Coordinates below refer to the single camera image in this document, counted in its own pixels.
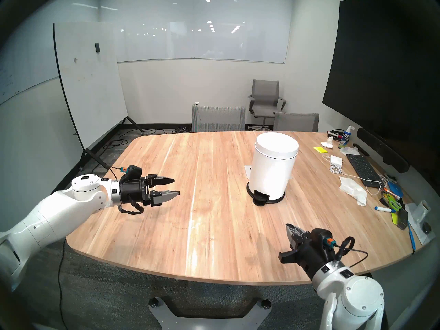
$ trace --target chair armrest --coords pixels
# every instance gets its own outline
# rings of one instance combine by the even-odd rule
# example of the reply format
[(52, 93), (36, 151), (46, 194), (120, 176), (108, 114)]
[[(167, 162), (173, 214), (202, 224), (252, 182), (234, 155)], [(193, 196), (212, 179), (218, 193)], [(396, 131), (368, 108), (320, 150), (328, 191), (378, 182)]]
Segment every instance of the chair armrest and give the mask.
[(287, 100), (281, 98), (280, 96), (278, 96), (278, 99), (283, 101), (283, 105), (281, 106), (281, 111), (282, 111), (284, 109), (284, 106), (285, 106), (285, 103)]
[(250, 98), (249, 111), (250, 111), (251, 114), (254, 114), (254, 111), (252, 111), (252, 107), (254, 106), (255, 99), (252, 98), (252, 95), (250, 95), (248, 98)]

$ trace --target white trash can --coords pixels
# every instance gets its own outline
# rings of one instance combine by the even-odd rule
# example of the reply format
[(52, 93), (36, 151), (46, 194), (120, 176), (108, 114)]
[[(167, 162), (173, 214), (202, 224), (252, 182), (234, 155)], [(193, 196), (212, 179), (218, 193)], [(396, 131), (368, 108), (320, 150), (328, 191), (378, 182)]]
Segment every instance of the white trash can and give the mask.
[(298, 142), (283, 133), (262, 133), (256, 138), (247, 192), (257, 206), (280, 202), (292, 173)]

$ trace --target white cup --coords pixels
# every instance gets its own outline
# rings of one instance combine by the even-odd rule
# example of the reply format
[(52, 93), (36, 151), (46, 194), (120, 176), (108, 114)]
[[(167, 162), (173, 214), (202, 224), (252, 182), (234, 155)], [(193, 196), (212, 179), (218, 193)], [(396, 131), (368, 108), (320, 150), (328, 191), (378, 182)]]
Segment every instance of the white cup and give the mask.
[(425, 218), (430, 210), (431, 208), (425, 200), (420, 201), (420, 204), (417, 206), (414, 213), (412, 214), (414, 221), (417, 223), (422, 222), (422, 220)]

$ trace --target wooden table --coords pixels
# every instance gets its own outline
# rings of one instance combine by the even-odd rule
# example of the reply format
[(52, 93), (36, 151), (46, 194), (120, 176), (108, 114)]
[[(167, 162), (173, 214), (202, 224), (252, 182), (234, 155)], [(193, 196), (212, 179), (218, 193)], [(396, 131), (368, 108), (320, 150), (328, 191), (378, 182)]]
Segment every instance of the wooden table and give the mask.
[[(180, 190), (180, 196), (160, 207), (147, 206), (141, 215), (107, 208), (70, 234), (68, 244), (85, 256), (131, 270), (242, 285), (310, 282), (297, 264), (283, 265), (278, 260), (279, 252), (290, 250), (286, 223), (310, 231), (329, 229), (338, 243), (354, 236), (355, 248), (370, 254), (353, 268), (357, 273), (390, 265), (412, 253), (408, 230), (393, 225), (389, 213), (374, 210), (379, 206), (378, 196), (368, 195), (367, 205), (361, 207), (339, 190), (339, 175), (332, 174), (329, 162), (313, 149), (326, 140), (323, 133), (285, 133), (299, 143), (293, 179), (281, 202), (255, 206), (246, 191), (244, 165), (252, 163), (260, 133), (183, 133), (135, 139), (114, 166), (135, 164), (142, 167), (143, 175), (172, 177), (175, 183), (155, 189)], [(329, 149), (329, 155), (338, 153), (336, 146)], [(355, 175), (345, 157), (343, 170)], [(363, 186), (360, 179), (354, 180)], [(415, 241), (421, 247), (417, 237)], [(351, 265), (362, 257), (352, 252), (343, 262)]]

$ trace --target trash can lid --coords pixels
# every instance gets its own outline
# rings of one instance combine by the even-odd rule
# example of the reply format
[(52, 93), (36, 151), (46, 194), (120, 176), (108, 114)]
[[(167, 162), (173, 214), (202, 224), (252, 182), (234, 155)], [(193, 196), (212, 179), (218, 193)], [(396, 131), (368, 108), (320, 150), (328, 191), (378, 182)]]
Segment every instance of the trash can lid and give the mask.
[(256, 138), (255, 148), (275, 159), (290, 159), (298, 153), (298, 142), (283, 133), (262, 133)]

